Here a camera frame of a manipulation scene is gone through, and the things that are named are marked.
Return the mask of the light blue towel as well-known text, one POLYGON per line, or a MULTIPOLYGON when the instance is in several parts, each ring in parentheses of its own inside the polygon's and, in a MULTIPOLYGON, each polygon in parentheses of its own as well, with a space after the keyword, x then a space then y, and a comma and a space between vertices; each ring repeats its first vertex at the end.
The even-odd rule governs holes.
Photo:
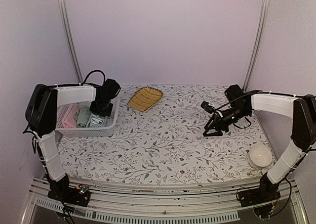
POLYGON ((105 127, 107 123, 107 117, 106 116, 100 116, 100 115, 95 115, 91 114, 86 127, 87 128, 102 128, 105 127))

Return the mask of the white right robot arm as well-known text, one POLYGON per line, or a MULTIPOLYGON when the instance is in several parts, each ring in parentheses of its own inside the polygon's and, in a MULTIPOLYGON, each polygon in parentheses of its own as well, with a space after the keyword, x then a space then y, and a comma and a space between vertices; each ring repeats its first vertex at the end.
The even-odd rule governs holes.
POLYGON ((284 144, 280 148, 273 146, 278 152, 277 161, 261 177, 261 187, 255 192, 259 202, 266 202, 274 195, 274 186, 298 167, 316 142, 316 97, 312 94, 244 91, 239 85, 229 86, 224 95, 227 103, 217 108, 206 101, 201 104, 202 109, 211 115, 204 126, 204 137, 222 136, 232 125, 242 118, 250 117, 253 112, 275 115, 288 123, 284 132, 276 129, 281 134, 279 141, 284 144))

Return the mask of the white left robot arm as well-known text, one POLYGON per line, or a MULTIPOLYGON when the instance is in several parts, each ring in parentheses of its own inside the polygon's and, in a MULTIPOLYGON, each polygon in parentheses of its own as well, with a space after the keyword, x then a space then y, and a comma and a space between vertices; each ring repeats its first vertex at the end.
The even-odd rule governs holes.
POLYGON ((32 133, 38 141, 41 162, 52 181, 59 182, 67 175, 60 161, 55 140, 58 108, 76 103, 90 103, 93 114, 109 116, 111 100, 120 92, 120 85, 113 79, 106 79, 102 85, 60 84, 35 86, 28 103, 25 118, 28 125, 24 133, 32 133))

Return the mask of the green rolled towel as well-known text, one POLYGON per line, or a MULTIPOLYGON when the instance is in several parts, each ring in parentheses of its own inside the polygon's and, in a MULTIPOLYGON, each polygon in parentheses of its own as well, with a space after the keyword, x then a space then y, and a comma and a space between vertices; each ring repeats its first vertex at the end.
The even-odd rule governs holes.
POLYGON ((86 128, 89 121, 91 112, 89 107, 81 107, 78 113, 75 115, 76 127, 77 128, 86 128))

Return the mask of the white plastic mesh basket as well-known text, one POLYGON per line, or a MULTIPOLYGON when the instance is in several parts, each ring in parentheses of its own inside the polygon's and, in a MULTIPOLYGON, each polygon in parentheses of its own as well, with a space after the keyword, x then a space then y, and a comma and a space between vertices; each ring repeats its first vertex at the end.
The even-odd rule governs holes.
POLYGON ((57 109, 57 123, 56 131, 60 132, 63 136, 67 137, 110 137, 114 134, 114 126, 118 118, 120 96, 114 98, 111 103, 113 109, 110 117, 107 117, 107 121, 104 127, 100 128, 64 128, 62 126, 62 120, 67 112, 69 105, 60 106, 57 109))

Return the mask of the pink rolled towel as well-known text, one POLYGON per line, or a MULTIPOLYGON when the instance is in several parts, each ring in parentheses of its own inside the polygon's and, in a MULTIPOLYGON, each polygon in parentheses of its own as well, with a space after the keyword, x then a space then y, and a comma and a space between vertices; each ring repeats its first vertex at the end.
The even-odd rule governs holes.
POLYGON ((78 111, 79 111, 79 106, 76 103, 68 106, 62 118, 63 128, 71 129, 71 128, 77 127, 76 115, 78 114, 78 111))

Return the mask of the woven bamboo tray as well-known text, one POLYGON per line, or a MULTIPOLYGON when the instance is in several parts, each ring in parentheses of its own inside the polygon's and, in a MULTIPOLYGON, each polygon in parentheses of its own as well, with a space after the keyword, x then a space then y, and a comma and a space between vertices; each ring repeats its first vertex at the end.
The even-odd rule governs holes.
POLYGON ((142 87, 133 94, 128 106, 141 112, 146 112, 156 105, 163 97, 163 92, 153 87, 142 87))

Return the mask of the white bowl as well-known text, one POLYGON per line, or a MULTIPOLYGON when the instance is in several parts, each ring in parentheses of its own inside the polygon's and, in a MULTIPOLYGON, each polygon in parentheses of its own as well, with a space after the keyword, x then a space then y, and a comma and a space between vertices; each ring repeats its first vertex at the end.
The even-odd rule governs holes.
POLYGON ((269 149, 263 145, 251 146, 248 153, 249 163, 255 169, 267 167, 272 162, 272 158, 269 149))

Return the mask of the floral patterned table mat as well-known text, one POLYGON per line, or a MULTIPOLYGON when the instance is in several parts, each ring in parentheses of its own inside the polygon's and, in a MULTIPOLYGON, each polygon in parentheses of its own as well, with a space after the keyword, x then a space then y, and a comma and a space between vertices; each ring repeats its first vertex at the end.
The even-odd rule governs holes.
POLYGON ((58 152, 74 178, 146 185, 213 183, 260 177, 251 147, 269 142, 255 116, 220 137, 204 137, 203 101, 225 104, 224 86, 159 85, 162 99, 146 112, 128 106, 138 85, 124 86, 110 137, 64 137, 58 152))

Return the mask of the aluminium front rail frame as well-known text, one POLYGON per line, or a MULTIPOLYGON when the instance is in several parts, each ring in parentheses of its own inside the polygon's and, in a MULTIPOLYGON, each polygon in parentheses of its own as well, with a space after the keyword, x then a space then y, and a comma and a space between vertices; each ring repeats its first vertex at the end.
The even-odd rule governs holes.
POLYGON ((87 207, 71 205, 72 221, 97 224, 309 224, 294 179, 280 184, 276 215, 256 216, 255 206, 243 207, 237 193, 256 188, 257 178, 205 184, 143 185, 88 179, 91 196, 87 207))

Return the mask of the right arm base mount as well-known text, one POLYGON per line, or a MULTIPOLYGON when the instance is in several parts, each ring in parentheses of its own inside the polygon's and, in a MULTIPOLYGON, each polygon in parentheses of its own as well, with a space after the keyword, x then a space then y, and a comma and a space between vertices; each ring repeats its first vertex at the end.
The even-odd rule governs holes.
POLYGON ((262 204, 280 198, 279 183, 272 183, 266 174, 259 180, 258 188, 243 187, 236 192, 236 198, 242 207, 262 204))

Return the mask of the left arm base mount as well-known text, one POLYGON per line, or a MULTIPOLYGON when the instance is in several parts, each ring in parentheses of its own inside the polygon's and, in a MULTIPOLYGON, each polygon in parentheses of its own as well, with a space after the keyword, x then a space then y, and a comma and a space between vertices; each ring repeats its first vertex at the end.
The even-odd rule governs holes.
POLYGON ((87 207, 91 193, 89 187, 79 184, 76 187, 70 187, 69 181, 50 181, 48 198, 60 201, 62 204, 73 204, 87 207))

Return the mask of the left aluminium frame post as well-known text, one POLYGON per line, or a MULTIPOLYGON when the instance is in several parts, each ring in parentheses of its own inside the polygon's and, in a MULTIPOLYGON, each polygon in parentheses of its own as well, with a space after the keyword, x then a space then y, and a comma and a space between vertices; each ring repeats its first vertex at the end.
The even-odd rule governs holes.
POLYGON ((57 1, 58 1, 58 5, 59 5, 62 25, 64 28, 66 41, 67 41, 71 61, 73 64, 75 76, 76 76, 77 81, 79 83, 81 83, 81 82, 83 82, 83 77, 82 77, 81 69, 79 66, 79 61, 78 61, 78 57, 76 54, 75 44, 74 44, 74 40, 73 40, 73 36, 72 36, 72 32, 71 32, 71 26, 70 26, 70 21, 69 21, 69 17, 68 17, 66 0, 57 0, 57 1))

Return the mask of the aluminium frame post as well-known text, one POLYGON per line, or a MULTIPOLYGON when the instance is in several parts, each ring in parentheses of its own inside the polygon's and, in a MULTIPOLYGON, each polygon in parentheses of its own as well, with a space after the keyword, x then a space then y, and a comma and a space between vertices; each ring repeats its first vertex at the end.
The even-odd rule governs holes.
POLYGON ((67 41, 71 61, 73 64, 75 76, 76 76, 77 81, 79 83, 81 83, 81 82, 83 82, 83 77, 82 77, 81 69, 79 66, 79 61, 78 61, 78 57, 76 54, 75 44, 74 44, 74 40, 73 40, 73 36, 72 36, 72 32, 71 32, 71 26, 70 26, 70 21, 69 21, 69 17, 68 17, 66 0, 57 0, 57 1, 58 1, 58 5, 59 5, 62 25, 64 28, 66 41, 67 41))
POLYGON ((251 83, 253 73, 254 73, 257 57, 259 55, 262 36, 264 34, 264 27, 265 27, 265 23, 267 20, 269 3, 270 3, 270 0, 262 0, 262 2, 261 2, 259 21, 258 21, 256 35, 255 35, 255 41, 254 41, 252 53, 250 56, 250 61, 249 61, 248 67, 247 67, 246 76, 245 76, 243 86, 242 86, 242 89, 244 91, 248 90, 250 83, 251 83))

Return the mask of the right aluminium frame post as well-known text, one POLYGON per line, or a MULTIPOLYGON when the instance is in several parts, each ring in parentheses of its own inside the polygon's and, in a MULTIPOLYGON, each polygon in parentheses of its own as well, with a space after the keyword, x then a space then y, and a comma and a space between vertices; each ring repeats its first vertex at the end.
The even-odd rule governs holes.
POLYGON ((262 36, 264 34, 264 27, 265 27, 265 23, 267 20, 269 3, 270 3, 270 0, 262 0, 262 2, 261 2, 259 21, 258 21, 256 35, 255 35, 255 41, 254 41, 252 53, 250 56, 250 61, 249 61, 248 67, 247 67, 246 76, 245 76, 243 86, 242 86, 242 89, 244 91, 248 90, 250 83, 251 83, 253 73, 254 73, 257 57, 259 55, 262 36))

